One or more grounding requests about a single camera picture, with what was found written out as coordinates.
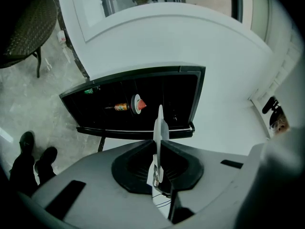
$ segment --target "person's leg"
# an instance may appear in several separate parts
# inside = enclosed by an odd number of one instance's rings
[[[44,184],[52,177],[56,176],[53,172],[52,163],[57,156],[57,149],[54,147],[48,147],[42,154],[40,160],[35,164],[35,170],[38,173],[40,185]]]
[[[31,132],[24,133],[19,141],[21,154],[16,158],[10,172],[10,182],[17,191],[31,196],[38,185],[35,180],[33,165],[34,136]]]

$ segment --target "wicker chair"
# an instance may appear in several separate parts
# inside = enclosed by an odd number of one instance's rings
[[[41,46],[51,36],[57,19],[53,0],[31,0],[18,18],[14,31],[1,56],[0,68],[12,66],[30,55],[37,60],[40,76]]]

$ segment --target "black chair leg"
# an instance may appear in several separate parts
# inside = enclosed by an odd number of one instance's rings
[[[39,78],[39,70],[40,70],[40,65],[41,65],[41,47],[39,47],[38,49],[37,49],[37,51],[36,51],[36,54],[37,54],[37,56],[36,55],[34,55],[36,58],[37,58],[37,60],[38,60],[38,64],[37,64],[37,78]]]

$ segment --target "tiled floor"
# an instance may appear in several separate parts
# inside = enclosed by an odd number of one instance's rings
[[[77,123],[62,104],[59,94],[85,81],[72,54],[59,45],[55,30],[42,46],[40,78],[36,78],[37,60],[26,60],[0,69],[0,158],[9,176],[15,158],[20,154],[20,136],[28,130],[35,133],[33,155],[38,159],[49,146],[58,149],[53,164],[58,174],[77,160],[98,150],[100,137],[80,134]]]

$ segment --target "black pants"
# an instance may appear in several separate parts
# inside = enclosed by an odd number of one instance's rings
[[[10,172],[10,182],[17,191],[31,196],[38,188],[35,180],[34,157],[30,154],[21,153],[14,161],[13,168]],[[51,165],[41,164],[38,169],[38,177],[41,186],[43,183],[54,177]]]

